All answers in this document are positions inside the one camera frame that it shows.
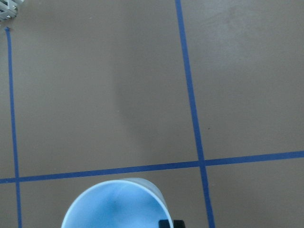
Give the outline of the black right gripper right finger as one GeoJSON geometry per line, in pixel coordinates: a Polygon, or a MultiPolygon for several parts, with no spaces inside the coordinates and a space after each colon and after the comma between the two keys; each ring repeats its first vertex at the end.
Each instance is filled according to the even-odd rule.
{"type": "Polygon", "coordinates": [[[183,220],[174,220],[173,225],[174,228],[185,228],[185,223],[183,220]]]}

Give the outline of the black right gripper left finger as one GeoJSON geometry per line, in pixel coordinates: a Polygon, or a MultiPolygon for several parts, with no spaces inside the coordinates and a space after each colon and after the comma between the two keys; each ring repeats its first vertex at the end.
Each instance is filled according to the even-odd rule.
{"type": "Polygon", "coordinates": [[[168,228],[168,220],[159,220],[159,228],[168,228]]]}

